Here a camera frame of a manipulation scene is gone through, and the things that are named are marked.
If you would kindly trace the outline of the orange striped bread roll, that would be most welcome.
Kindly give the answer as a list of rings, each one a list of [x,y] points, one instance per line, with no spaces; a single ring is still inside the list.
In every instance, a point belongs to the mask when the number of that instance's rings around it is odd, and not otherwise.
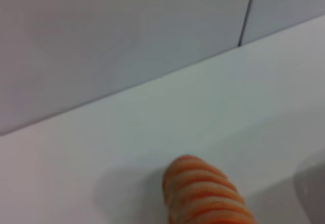
[[[162,177],[168,224],[257,224],[228,177],[193,155],[174,159]]]

